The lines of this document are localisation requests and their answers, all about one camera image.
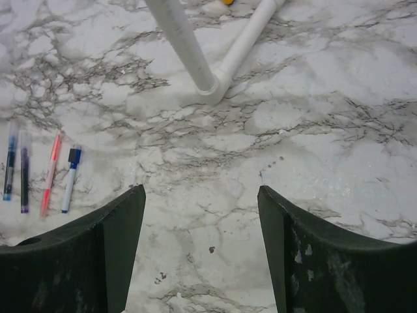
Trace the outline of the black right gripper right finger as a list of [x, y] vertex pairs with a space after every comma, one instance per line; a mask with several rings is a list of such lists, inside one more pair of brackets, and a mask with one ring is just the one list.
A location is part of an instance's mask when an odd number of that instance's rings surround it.
[[278, 312], [416, 311], [416, 243], [345, 230], [269, 186], [257, 201]]

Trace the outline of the white blue marker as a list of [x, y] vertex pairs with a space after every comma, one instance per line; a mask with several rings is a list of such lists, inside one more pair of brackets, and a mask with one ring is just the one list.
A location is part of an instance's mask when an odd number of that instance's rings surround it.
[[65, 194], [64, 194], [64, 197], [63, 197], [63, 204], [62, 204], [62, 207], [61, 207], [61, 212], [62, 213], [67, 213], [69, 211], [70, 200], [71, 200], [71, 196], [72, 196], [74, 181], [75, 181], [75, 178], [76, 178], [77, 167], [78, 167], [78, 165], [76, 163], [71, 163], [70, 164], [70, 169], [68, 171], [68, 181], [67, 181], [67, 184], [66, 184]]

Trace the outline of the purple gel pen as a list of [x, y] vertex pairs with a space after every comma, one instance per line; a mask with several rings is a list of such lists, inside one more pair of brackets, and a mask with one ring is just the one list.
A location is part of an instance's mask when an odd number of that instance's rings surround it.
[[20, 132], [21, 155], [21, 213], [29, 212], [29, 172], [31, 156], [31, 135], [26, 131]]

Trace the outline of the red pen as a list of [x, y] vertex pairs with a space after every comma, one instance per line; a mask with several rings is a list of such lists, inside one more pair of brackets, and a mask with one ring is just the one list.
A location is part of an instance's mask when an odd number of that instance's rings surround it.
[[55, 175], [55, 169], [56, 169], [56, 165], [57, 165], [57, 161], [59, 158], [59, 153], [61, 150], [61, 142], [62, 142], [62, 132], [59, 131], [56, 136], [55, 136], [55, 140], [53, 143], [53, 147], [51, 150], [51, 156], [50, 156], [50, 163], [49, 163], [49, 167], [48, 167], [48, 172], [47, 172], [47, 176], [46, 176], [46, 185], [44, 188], [44, 193], [43, 193], [43, 197], [42, 197], [42, 202], [41, 202], [41, 207], [40, 207], [40, 216], [41, 217], [45, 217], [47, 215], [48, 212], [48, 205], [50, 202], [50, 195], [51, 195], [51, 188], [52, 188], [52, 184], [53, 184], [53, 178]]

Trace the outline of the blue marker cap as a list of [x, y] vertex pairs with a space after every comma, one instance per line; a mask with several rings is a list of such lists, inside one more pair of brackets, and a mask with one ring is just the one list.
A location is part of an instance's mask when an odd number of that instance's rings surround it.
[[81, 147], [72, 147], [69, 150], [68, 162], [70, 163], [70, 169], [76, 170], [81, 158]]

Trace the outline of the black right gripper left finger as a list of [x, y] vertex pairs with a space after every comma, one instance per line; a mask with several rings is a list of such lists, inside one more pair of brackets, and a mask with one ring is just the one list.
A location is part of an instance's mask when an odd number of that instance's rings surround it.
[[122, 312], [145, 189], [133, 186], [63, 226], [1, 247], [2, 312]]

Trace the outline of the blue gel pen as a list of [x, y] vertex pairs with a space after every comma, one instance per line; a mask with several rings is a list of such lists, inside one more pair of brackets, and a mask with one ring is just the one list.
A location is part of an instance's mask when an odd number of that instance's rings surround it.
[[12, 121], [10, 123], [10, 132], [9, 132], [9, 137], [8, 137], [7, 162], [5, 166], [5, 182], [4, 182], [4, 189], [3, 189], [4, 201], [11, 200], [17, 144], [18, 144], [18, 124], [17, 122]]

